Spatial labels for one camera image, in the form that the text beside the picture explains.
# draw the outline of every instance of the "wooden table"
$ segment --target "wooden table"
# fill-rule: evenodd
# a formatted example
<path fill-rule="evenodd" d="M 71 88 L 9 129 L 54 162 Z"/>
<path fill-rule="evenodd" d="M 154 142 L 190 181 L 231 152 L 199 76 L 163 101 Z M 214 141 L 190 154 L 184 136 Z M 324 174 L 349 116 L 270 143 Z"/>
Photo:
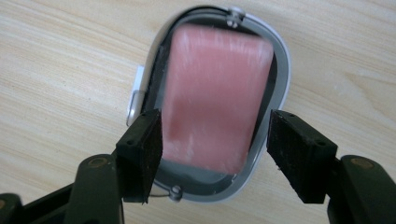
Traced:
<path fill-rule="evenodd" d="M 284 110 L 396 179 L 394 1 L 1 1 L 0 192 L 29 203 L 74 181 L 85 158 L 125 132 L 139 64 L 171 16 L 235 5 L 271 24 L 290 49 Z M 302 204 L 264 153 L 231 200 L 125 204 L 126 223 L 327 223 Z"/>

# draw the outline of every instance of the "wood grain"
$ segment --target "wood grain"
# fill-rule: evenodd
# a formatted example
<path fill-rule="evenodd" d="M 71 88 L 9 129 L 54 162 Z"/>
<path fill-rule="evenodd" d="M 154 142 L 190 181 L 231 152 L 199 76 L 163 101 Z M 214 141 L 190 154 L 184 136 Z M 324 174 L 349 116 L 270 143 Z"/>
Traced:
<path fill-rule="evenodd" d="M 271 24 L 292 59 L 284 109 L 396 179 L 394 1 L 1 1 L 0 192 L 29 203 L 74 180 L 125 132 L 139 64 L 162 25 L 202 4 Z M 327 223 L 263 154 L 243 190 L 218 204 L 125 204 L 126 223 Z"/>

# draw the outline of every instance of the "pink block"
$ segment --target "pink block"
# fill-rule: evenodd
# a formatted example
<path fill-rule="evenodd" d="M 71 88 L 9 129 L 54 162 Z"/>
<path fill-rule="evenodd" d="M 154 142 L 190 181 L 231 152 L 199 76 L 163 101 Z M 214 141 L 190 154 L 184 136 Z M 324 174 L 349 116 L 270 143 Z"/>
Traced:
<path fill-rule="evenodd" d="M 177 28 L 163 100 L 163 158 L 225 174 L 243 168 L 273 59 L 253 35 Z"/>

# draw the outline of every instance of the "pink sponge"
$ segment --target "pink sponge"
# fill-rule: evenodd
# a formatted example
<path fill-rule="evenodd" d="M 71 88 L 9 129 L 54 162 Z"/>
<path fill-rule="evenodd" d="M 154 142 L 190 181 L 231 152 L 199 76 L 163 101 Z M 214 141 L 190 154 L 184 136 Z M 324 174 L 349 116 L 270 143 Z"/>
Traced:
<path fill-rule="evenodd" d="M 273 59 L 253 35 L 183 25 L 172 39 L 163 158 L 225 174 L 245 164 Z"/>

